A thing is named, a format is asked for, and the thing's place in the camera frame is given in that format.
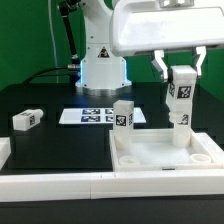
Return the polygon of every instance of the white block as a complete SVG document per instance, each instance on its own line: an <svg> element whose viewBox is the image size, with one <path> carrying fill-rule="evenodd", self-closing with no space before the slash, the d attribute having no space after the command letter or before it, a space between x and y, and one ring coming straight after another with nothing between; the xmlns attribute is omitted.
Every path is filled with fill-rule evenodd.
<svg viewBox="0 0 224 224"><path fill-rule="evenodd" d="M42 116L42 110L26 110L13 116L13 128L18 131L27 131L39 124Z"/></svg>
<svg viewBox="0 0 224 224"><path fill-rule="evenodd" d="M118 100L114 103L113 130L115 140L121 148L128 148L131 144L133 131L134 102Z"/></svg>
<svg viewBox="0 0 224 224"><path fill-rule="evenodd" d="M0 170L11 154L11 146L9 138L0 138Z"/></svg>

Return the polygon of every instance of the black cable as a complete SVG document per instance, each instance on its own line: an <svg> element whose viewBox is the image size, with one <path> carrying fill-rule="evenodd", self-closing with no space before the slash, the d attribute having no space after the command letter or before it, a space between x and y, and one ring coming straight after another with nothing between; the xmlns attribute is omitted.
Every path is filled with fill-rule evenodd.
<svg viewBox="0 0 224 224"><path fill-rule="evenodd" d="M48 69L41 70L41 71L35 73L34 75L32 75L31 77L27 78L27 79L23 82L23 84L28 84L28 83L30 83L31 80L33 80L33 79L36 78L36 77L41 76L41 75L44 74L44 73L52 72L52 71L57 71L57 70L66 70L66 69L68 69L68 68L67 68L67 67L56 67L56 68L48 68Z"/></svg>

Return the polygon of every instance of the white platform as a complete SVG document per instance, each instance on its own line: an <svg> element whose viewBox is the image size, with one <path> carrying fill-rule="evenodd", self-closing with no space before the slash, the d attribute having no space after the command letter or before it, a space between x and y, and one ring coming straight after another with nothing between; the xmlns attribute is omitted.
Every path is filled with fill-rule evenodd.
<svg viewBox="0 0 224 224"><path fill-rule="evenodd" d="M114 172L0 176L0 202L224 194L222 149L194 132L191 146L177 149L171 136L172 129L134 130L133 146L121 152L111 131ZM192 163L192 153L206 154L211 162ZM119 159L127 154L140 164L121 166Z"/></svg>

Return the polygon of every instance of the white plastic tray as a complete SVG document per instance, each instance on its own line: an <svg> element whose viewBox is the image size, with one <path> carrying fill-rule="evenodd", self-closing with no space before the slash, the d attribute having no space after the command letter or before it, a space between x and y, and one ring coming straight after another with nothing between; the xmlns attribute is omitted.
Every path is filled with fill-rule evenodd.
<svg viewBox="0 0 224 224"><path fill-rule="evenodd" d="M110 131L114 171L223 169L224 152L207 134L192 131L187 148L173 146L172 137L173 129L133 130L122 149Z"/></svg>

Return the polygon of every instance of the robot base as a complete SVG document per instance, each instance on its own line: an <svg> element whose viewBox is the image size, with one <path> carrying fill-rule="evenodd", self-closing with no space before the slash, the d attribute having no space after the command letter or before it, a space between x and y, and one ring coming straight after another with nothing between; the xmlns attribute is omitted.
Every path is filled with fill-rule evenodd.
<svg viewBox="0 0 224 224"><path fill-rule="evenodd" d="M83 85L80 85L79 83L76 84L77 93L83 93L92 96L116 96L122 93L128 93L130 91L131 91L131 82L116 89L91 89Z"/></svg>

